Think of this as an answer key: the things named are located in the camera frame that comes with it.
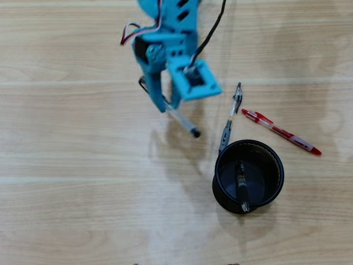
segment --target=blue robotic arm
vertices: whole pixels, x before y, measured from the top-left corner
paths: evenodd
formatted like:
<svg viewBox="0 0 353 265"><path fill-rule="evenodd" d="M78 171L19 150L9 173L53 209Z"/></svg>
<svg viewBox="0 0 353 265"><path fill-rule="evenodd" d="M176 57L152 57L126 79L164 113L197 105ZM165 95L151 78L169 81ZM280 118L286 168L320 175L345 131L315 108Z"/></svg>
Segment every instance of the blue robotic arm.
<svg viewBox="0 0 353 265"><path fill-rule="evenodd" d="M138 3L157 21L154 29L134 31L132 47L143 71L142 83L159 111L175 112L182 101L220 94L222 89L207 63L194 60L199 0L138 0ZM168 70L172 78L170 102L162 95L161 72L164 70ZM188 121L180 113L175 117L190 130L190 126L185 125Z"/></svg>

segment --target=black pen holder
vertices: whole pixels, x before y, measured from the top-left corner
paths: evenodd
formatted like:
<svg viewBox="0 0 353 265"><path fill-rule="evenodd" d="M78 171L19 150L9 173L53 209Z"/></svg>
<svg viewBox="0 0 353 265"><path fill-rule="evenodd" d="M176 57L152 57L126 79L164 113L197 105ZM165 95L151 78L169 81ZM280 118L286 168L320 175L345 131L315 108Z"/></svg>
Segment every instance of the black pen holder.
<svg viewBox="0 0 353 265"><path fill-rule="evenodd" d="M218 203L232 213L244 213L237 198L237 160L242 160L244 164L250 212L271 203L281 192L284 168L270 147L255 140L234 142L218 156L212 182Z"/></svg>

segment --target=pen tip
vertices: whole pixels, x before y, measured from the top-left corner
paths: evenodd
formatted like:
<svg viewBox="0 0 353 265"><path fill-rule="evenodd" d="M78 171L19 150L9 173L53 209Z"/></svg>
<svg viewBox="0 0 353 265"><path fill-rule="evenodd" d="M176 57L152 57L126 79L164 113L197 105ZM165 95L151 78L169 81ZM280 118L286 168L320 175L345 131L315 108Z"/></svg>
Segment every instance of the pen tip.
<svg viewBox="0 0 353 265"><path fill-rule="evenodd" d="M249 203L248 202L243 202L242 203L242 209L243 209L243 212L248 213L250 211Z"/></svg>
<svg viewBox="0 0 353 265"><path fill-rule="evenodd" d="M313 153L317 156L320 156L322 153L315 147L313 147L313 150L310 151L310 153Z"/></svg>

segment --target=cup rim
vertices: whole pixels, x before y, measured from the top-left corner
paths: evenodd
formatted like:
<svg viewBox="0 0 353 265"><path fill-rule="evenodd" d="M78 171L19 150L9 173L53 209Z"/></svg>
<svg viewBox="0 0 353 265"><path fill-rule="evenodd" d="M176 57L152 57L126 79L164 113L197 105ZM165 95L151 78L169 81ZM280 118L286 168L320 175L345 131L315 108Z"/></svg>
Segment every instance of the cup rim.
<svg viewBox="0 0 353 265"><path fill-rule="evenodd" d="M216 176L216 180L217 180L217 184L219 186L219 188L223 191L223 193L227 196L227 198L229 198L231 201L235 202L236 204L240 205L240 202L236 199L234 199L232 196L230 196L228 194L228 192L224 189L223 185L221 185L221 181L220 181L220 176L218 175L217 169L219 168L219 164L220 164L220 160L222 159L222 156L227 152L227 150L238 146L240 144L255 144L255 145L259 145L263 148L265 148L266 150L268 150L276 159L278 166L280 168L280 176L282 176L280 178L280 183L279 183L279 187L276 191L276 193L274 195L272 195L269 199L267 199L266 201L260 202L260 203L254 203L254 204L250 204L251 208L258 208L261 206L264 206L266 204L271 203L281 192L283 184L284 184L284 178L285 178L285 173L284 173L284 168L283 168L283 164L282 161L280 160L279 156L276 154L276 152L270 148L268 145L264 144L263 142L259 142L256 140L250 140L250 139L245 139L245 140L239 140L239 141L235 141L233 143L231 143L230 145L228 145L220 155L218 155L216 164L215 164L215 176Z"/></svg>

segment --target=red pen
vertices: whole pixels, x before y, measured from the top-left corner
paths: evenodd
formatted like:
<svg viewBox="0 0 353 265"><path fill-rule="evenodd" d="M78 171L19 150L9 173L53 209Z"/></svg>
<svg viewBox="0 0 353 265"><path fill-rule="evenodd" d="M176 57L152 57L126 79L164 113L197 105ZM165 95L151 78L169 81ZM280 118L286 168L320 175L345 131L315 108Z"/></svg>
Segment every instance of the red pen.
<svg viewBox="0 0 353 265"><path fill-rule="evenodd" d="M299 138L298 136L295 136L294 134L290 134L289 132L279 128L272 121L270 121L268 118L266 118L262 114L260 114L258 112L247 111L246 109L242 109L242 113L245 114L246 117L253 120L254 122L265 126L266 128L270 129L271 131L274 131L275 133L281 135L282 137L286 138L288 141L307 150L308 152L313 153L318 156L320 156L322 154L313 145L309 144L308 142L305 142L303 139Z"/></svg>

